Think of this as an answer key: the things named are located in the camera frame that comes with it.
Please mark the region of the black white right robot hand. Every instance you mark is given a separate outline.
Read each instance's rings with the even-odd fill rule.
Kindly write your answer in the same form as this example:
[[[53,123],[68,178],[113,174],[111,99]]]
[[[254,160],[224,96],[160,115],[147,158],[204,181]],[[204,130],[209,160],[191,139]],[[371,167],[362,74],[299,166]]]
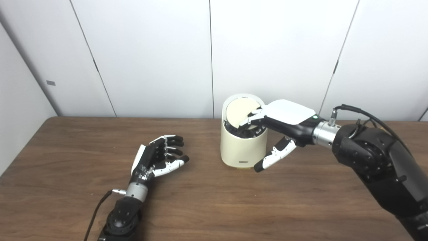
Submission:
[[[260,161],[254,165],[256,172],[263,171],[284,159],[296,147],[313,145],[315,128],[325,121],[313,109],[288,100],[275,100],[251,111],[240,122],[238,132],[250,126],[261,126],[284,135]]]

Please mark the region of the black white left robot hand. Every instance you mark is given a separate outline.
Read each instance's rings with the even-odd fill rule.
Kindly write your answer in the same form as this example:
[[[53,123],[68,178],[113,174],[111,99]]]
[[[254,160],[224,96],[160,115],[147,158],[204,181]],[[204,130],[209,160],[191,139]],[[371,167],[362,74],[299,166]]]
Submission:
[[[134,159],[129,183],[147,184],[153,178],[163,176],[182,167],[189,161],[179,147],[184,139],[178,135],[163,135],[141,145]]]

